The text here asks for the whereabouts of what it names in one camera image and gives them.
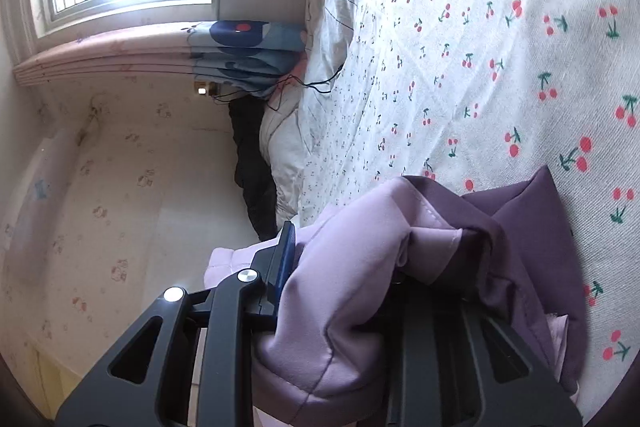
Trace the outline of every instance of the silver bolt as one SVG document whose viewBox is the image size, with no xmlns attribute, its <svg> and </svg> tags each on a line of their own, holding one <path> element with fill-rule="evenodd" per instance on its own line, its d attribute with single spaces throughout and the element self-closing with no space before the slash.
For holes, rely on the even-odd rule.
<svg viewBox="0 0 640 427">
<path fill-rule="evenodd" d="M 238 272 L 238 279 L 242 282 L 251 282 L 258 279 L 258 272 L 256 270 L 252 270 L 251 268 L 247 268 L 246 270 L 242 270 Z"/>
</svg>

